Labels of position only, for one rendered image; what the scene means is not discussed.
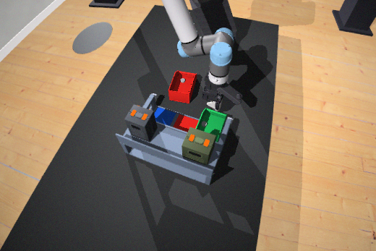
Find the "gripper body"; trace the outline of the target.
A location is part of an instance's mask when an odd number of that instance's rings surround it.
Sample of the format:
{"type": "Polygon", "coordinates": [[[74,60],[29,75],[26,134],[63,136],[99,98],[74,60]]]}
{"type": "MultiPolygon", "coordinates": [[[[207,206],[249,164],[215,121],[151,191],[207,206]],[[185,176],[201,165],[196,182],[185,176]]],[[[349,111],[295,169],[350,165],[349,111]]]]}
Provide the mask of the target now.
{"type": "Polygon", "coordinates": [[[222,101],[222,98],[223,98],[223,94],[221,94],[220,92],[217,91],[217,87],[218,88],[221,88],[223,87],[226,82],[224,84],[221,84],[221,85],[216,85],[214,83],[212,83],[209,79],[209,73],[206,74],[205,76],[205,87],[202,91],[202,99],[203,100],[206,100],[206,101],[218,101],[218,99],[220,99],[220,102],[222,101]],[[208,81],[208,82],[206,82],[208,81]]]}

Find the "grey metal shelf rack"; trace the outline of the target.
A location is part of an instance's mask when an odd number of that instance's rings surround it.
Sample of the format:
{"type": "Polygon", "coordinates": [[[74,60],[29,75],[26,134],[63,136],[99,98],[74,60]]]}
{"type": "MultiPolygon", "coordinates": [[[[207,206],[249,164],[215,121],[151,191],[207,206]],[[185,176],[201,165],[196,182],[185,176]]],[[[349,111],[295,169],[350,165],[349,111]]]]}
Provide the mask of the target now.
{"type": "Polygon", "coordinates": [[[151,141],[147,142],[131,136],[127,128],[123,136],[116,134],[124,152],[182,176],[210,185],[215,165],[220,158],[227,132],[233,119],[227,118],[220,139],[215,142],[215,147],[206,166],[182,157],[182,143],[189,128],[196,129],[199,119],[157,106],[156,98],[157,94],[150,94],[143,106],[146,109],[150,107],[149,109],[154,111],[158,127],[151,141]]]}

